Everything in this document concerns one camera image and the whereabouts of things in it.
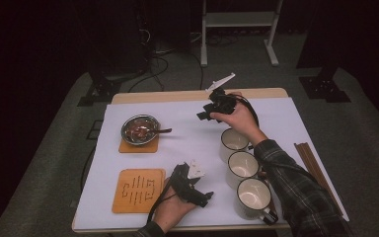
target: metal bowl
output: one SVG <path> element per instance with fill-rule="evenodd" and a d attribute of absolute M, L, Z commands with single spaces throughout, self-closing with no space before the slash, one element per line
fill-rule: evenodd
<path fill-rule="evenodd" d="M 121 128 L 122 138 L 131 145 L 143 145 L 155 138 L 158 134 L 148 132 L 144 136 L 139 136 L 139 129 L 159 129 L 159 122 L 148 115 L 139 115 L 129 118 Z"/>

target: white mug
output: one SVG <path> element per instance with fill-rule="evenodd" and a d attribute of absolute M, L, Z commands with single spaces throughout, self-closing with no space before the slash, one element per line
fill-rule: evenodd
<path fill-rule="evenodd" d="M 273 225 L 278 216 L 269 209 L 270 201 L 269 187 L 261 180 L 248 178 L 238 186 L 234 207 L 244 219 L 261 219 L 267 225 Z"/>
<path fill-rule="evenodd" d="M 228 128 L 221 134 L 219 155 L 221 160 L 227 164 L 227 159 L 236 151 L 247 150 L 249 140 L 241 133 L 232 128 Z"/>
<path fill-rule="evenodd" d="M 226 183 L 236 190 L 239 183 L 246 178 L 253 178 L 257 175 L 260 165 L 251 153 L 237 151 L 230 155 L 226 172 Z"/>

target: mug handle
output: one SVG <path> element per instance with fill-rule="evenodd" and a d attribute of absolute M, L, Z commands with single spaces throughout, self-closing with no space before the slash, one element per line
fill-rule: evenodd
<path fill-rule="evenodd" d="M 273 225 L 278 221 L 278 215 L 275 212 L 269 209 L 269 207 L 263 210 L 265 215 L 261 215 L 261 220 L 267 225 Z"/>

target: chopsticks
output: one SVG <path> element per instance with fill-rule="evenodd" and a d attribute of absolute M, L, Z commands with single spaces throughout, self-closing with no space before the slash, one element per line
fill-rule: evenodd
<path fill-rule="evenodd" d="M 295 148 L 297 149 L 297 152 L 299 153 L 301 159 L 303 160 L 304 164 L 306 165 L 307 170 L 309 173 L 315 177 L 316 181 L 320 186 L 322 186 L 324 189 L 326 189 L 329 192 L 329 195 L 332 198 L 332 201 L 335 203 L 335 205 L 338 208 L 339 214 L 341 214 L 340 206 L 335 199 L 334 193 L 332 192 L 331 188 L 329 187 L 329 184 L 327 180 L 325 179 L 325 176 L 322 173 L 322 170 L 316 161 L 315 156 L 313 155 L 312 150 L 310 149 L 309 144 L 306 143 L 300 143 L 296 144 L 294 143 Z"/>

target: hand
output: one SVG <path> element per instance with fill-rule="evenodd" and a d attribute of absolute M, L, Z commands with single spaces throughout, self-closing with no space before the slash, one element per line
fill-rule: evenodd
<path fill-rule="evenodd" d="M 169 187 L 165 193 L 164 201 L 162 201 L 155 210 L 155 221 L 167 233 L 171 228 L 176 226 L 181 219 L 195 209 L 196 205 L 180 199 L 172 187 Z"/>
<path fill-rule="evenodd" d="M 231 93 L 242 96 L 240 92 Z M 236 102 L 235 111 L 231 115 L 220 113 L 210 113 L 213 119 L 222 120 L 229 124 L 233 129 L 246 136 L 255 146 L 267 139 L 266 135 L 260 130 L 249 109 L 240 102 Z"/>

